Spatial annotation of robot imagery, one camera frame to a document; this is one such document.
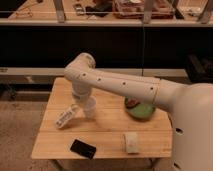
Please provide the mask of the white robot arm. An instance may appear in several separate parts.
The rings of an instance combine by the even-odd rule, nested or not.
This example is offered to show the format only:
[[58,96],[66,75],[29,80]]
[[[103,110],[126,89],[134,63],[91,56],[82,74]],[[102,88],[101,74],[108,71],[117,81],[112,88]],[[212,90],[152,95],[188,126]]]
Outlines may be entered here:
[[95,59],[79,54],[64,69],[72,94],[86,100],[94,88],[135,98],[168,112],[172,125],[171,171],[213,171],[213,84],[182,84],[95,68]]

